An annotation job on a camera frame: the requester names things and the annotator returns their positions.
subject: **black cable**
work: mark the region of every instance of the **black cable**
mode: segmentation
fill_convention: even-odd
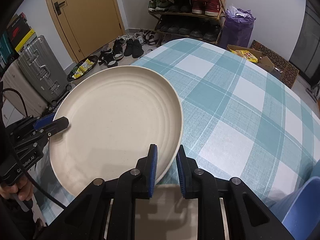
[[[5,88],[5,89],[3,89],[3,90],[2,90],[2,92],[6,92],[6,91],[12,91],[12,92],[15,92],[15,93],[20,97],[21,102],[22,102],[22,104],[23,104],[24,111],[26,112],[26,117],[28,117],[26,104],[24,103],[24,101],[23,101],[23,98],[22,98],[21,94],[20,94],[17,90],[15,90],[15,89],[13,89],[13,88]]]
[[[5,91],[12,91],[17,93],[17,95],[20,97],[24,110],[26,112],[26,117],[28,116],[27,113],[27,109],[26,109],[26,105],[23,101],[22,96],[20,95],[20,93],[13,89],[13,88],[6,88],[2,90],[3,92]],[[50,199],[53,203],[57,204],[59,207],[65,209],[66,206],[64,204],[62,204],[61,202],[59,202],[58,200],[56,200],[53,196],[51,196],[48,192],[46,192],[43,188],[41,188],[41,186],[30,176],[30,174],[28,173],[28,171],[25,169],[25,167],[22,165],[21,160],[19,159],[17,153],[14,151],[13,145],[11,140],[8,138],[8,142],[10,143],[10,149],[12,149],[11,155],[13,156],[13,158],[15,159],[15,161],[17,162],[18,166],[20,167],[20,169],[22,170],[23,174],[27,177],[27,179],[32,183],[33,186],[36,187],[37,190],[39,190],[43,195],[45,195],[48,199]]]

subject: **wooden door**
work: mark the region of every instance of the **wooden door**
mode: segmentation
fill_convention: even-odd
[[[51,4],[58,33],[61,36],[61,28],[69,45],[66,48],[71,47],[77,61],[124,34],[116,0],[51,0]]]

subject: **red sneaker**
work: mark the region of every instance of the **red sneaker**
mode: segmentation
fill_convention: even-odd
[[[220,1],[219,0],[205,0],[205,14],[210,16],[218,16],[220,12]]]
[[[192,13],[204,14],[204,8],[204,0],[192,0]]]

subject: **round plate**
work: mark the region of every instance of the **round plate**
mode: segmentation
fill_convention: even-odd
[[[76,86],[54,119],[69,127],[50,138],[53,171],[77,196],[95,178],[116,179],[158,146],[156,183],[172,164],[182,137],[179,97],[157,72],[137,66],[103,70]]]

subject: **checkered tablecloth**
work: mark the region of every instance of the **checkered tablecloth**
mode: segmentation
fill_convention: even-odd
[[[320,158],[320,120],[266,71],[188,38],[170,41],[133,65],[157,71],[177,91],[184,114],[181,143],[200,168],[222,179],[241,178],[267,206],[308,179]],[[47,148],[45,153],[37,178],[68,204],[73,197],[57,182]],[[175,162],[161,183],[178,183]],[[50,223],[61,209],[36,197]]]

